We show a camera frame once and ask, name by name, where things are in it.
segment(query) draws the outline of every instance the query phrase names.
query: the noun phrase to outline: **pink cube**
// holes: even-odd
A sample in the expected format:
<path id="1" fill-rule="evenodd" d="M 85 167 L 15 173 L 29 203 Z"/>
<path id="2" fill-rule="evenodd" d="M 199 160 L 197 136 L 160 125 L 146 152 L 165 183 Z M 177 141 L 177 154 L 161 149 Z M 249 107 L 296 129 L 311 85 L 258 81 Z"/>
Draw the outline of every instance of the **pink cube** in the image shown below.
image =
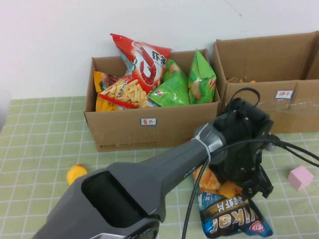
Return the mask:
<path id="1" fill-rule="evenodd" d="M 291 170 L 288 176 L 290 184 L 298 191 L 308 186 L 314 176 L 304 166 Z"/>

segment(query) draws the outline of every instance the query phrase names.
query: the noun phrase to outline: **green snack bag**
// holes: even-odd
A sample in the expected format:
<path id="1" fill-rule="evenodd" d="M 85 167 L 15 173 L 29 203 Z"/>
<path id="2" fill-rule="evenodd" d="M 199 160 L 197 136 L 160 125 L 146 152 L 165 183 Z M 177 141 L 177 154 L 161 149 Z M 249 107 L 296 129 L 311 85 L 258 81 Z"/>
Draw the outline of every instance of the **green snack bag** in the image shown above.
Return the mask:
<path id="1" fill-rule="evenodd" d="M 196 50 L 188 77 L 189 102 L 202 104 L 212 102 L 215 93 L 216 75 L 203 57 Z"/>
<path id="2" fill-rule="evenodd" d="M 189 105 L 187 76 L 173 61 L 168 60 L 162 84 L 149 93 L 149 98 L 159 106 Z"/>

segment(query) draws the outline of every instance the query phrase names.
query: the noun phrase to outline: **table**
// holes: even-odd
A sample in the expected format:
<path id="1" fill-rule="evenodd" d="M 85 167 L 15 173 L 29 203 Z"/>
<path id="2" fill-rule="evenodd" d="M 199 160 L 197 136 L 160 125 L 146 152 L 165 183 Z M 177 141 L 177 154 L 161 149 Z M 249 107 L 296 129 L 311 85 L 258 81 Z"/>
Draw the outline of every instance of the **table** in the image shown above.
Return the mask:
<path id="1" fill-rule="evenodd" d="M 82 163 L 88 171 L 112 162 L 141 162 L 167 149 L 97 153 L 83 116 L 85 97 L 14 100 L 0 133 L 0 239 L 29 239 L 68 188 L 66 173 Z M 319 133 L 279 134 L 281 139 L 319 153 Z M 270 238 L 319 238 L 319 171 L 282 149 L 265 152 L 263 167 L 274 191 L 255 203 L 273 228 Z M 304 165 L 315 176 L 297 192 L 287 176 Z M 159 239 L 180 238 L 193 187 L 188 177 L 166 197 L 167 217 Z M 187 236 L 205 238 L 197 205 L 193 205 Z M 247 238 L 245 234 L 229 238 Z"/>

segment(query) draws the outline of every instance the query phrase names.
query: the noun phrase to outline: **shrimp illustration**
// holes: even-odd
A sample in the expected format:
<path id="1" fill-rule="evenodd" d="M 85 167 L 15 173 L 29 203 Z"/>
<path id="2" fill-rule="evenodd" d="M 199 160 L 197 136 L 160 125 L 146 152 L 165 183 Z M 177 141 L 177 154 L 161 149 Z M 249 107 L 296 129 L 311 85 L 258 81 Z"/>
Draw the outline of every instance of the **shrimp illustration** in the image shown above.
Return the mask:
<path id="1" fill-rule="evenodd" d="M 137 48 L 137 51 L 145 60 L 145 62 L 148 64 L 147 69 L 150 71 L 150 76 L 147 77 L 144 73 L 144 61 L 141 62 L 140 64 L 140 71 L 141 71 L 141 76 L 144 80 L 144 82 L 148 85 L 153 85 L 154 84 L 154 79 L 156 76 L 156 65 L 152 59 L 152 57 L 146 52 L 146 50 L 139 44 L 134 42 L 134 46 Z"/>

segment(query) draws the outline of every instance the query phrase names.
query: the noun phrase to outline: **yellow rubber duck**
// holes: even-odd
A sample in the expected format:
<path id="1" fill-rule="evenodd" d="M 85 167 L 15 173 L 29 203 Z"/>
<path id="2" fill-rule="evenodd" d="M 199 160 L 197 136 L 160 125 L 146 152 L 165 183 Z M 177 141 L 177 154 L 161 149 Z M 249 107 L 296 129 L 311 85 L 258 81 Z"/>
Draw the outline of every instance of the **yellow rubber duck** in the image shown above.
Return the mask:
<path id="1" fill-rule="evenodd" d="M 82 164 L 79 163 L 71 167 L 71 169 L 66 174 L 66 180 L 68 181 L 68 184 L 71 185 L 75 179 L 87 173 L 88 171 L 84 167 L 82 167 Z"/>

